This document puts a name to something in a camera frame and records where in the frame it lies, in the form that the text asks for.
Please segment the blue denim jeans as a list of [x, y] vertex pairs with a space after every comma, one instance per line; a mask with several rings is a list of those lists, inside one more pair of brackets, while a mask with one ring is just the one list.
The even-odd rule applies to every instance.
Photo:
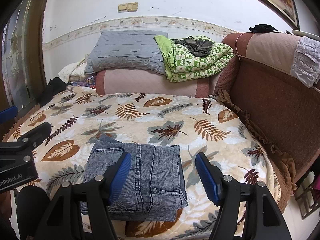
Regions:
[[123, 152], [131, 154], [131, 168], [119, 198], [108, 207], [112, 220], [176, 220], [188, 205], [180, 148], [119, 142], [102, 135], [92, 148], [83, 181], [105, 173]]

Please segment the wooden glass panel door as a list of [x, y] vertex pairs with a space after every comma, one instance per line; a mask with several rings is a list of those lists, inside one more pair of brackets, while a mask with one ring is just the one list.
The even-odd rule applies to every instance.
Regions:
[[2, 32], [2, 76], [10, 106], [25, 116], [47, 85], [42, 27], [47, 0], [22, 0]]

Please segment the black cloth at sofa edge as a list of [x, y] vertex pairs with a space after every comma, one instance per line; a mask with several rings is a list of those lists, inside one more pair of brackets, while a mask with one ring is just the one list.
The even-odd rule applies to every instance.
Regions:
[[36, 102], [43, 107], [46, 105], [50, 100], [52, 100], [53, 96], [59, 94], [66, 90], [67, 83], [63, 82], [59, 77], [55, 77], [49, 81], [49, 83], [44, 88], [44, 91], [40, 94], [37, 98]]

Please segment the cream cushion behind pillow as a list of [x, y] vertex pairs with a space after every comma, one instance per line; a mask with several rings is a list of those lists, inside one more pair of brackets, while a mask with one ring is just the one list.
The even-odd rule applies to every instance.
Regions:
[[88, 77], [85, 74], [85, 69], [87, 66], [87, 62], [79, 61], [75, 63], [71, 63], [65, 66], [59, 73], [59, 78], [65, 83], [72, 83], [75, 81], [83, 81]]

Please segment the leaf pattern beige blanket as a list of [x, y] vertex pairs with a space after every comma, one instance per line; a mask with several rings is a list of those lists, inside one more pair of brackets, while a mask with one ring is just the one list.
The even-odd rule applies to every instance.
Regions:
[[195, 167], [202, 152], [222, 173], [237, 181], [266, 183], [281, 199], [278, 178], [266, 151], [238, 116], [213, 96], [200, 99], [167, 94], [121, 93], [99, 96], [76, 86], [35, 107], [5, 136], [16, 141], [48, 122], [52, 133], [34, 152], [39, 178], [34, 185], [53, 196], [66, 180], [80, 183], [95, 141], [108, 135], [121, 142], [178, 145], [188, 206], [174, 222], [115, 221], [120, 239], [207, 239], [218, 207], [206, 196]]

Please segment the brown sofa with pink cover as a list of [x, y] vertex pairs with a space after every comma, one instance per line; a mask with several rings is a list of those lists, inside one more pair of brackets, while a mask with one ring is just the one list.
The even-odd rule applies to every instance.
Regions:
[[223, 89], [250, 115], [255, 129], [295, 162], [294, 182], [319, 169], [319, 85], [306, 87], [290, 76], [299, 37], [287, 34], [231, 33], [223, 42], [235, 57], [219, 74], [171, 83], [163, 75], [134, 68], [99, 72], [99, 95], [161, 93], [204, 98]]

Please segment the grey quilted pillow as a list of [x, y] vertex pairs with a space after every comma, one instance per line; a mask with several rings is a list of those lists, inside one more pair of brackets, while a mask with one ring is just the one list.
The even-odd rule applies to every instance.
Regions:
[[168, 36], [156, 30], [105, 30], [87, 58], [85, 74], [109, 68], [136, 68], [165, 75], [162, 53], [155, 36]]

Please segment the white crumpled cloth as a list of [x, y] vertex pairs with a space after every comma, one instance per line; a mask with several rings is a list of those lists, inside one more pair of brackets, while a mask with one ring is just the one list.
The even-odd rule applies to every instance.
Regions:
[[303, 36], [297, 42], [290, 75], [308, 88], [319, 81], [319, 41]]

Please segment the green patterned folded quilt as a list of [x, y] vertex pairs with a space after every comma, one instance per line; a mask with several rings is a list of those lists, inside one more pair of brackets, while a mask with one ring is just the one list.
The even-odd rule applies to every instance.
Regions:
[[[194, 38], [213, 41], [206, 36], [195, 36]], [[163, 56], [167, 79], [175, 83], [217, 74], [234, 56], [233, 49], [229, 45], [215, 41], [207, 57], [196, 57], [187, 48], [163, 35], [155, 36], [155, 41]]]

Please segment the dark olive crumpled garment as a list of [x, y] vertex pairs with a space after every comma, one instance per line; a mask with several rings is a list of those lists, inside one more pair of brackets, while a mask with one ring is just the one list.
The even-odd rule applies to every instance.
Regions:
[[210, 54], [210, 50], [214, 45], [213, 41], [195, 39], [189, 36], [184, 39], [173, 39], [176, 44], [182, 45], [189, 50], [191, 54], [196, 57], [207, 57]]

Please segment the black item on sofa top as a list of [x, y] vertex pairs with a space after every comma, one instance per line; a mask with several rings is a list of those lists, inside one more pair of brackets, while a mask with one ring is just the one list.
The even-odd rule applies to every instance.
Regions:
[[249, 31], [253, 33], [275, 33], [278, 32], [276, 28], [269, 24], [257, 24], [254, 27], [250, 27]]

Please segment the beige wall switch plate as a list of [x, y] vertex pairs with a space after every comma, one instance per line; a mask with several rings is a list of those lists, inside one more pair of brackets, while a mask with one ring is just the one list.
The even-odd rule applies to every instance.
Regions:
[[135, 12], [138, 10], [138, 2], [118, 5], [118, 12]]

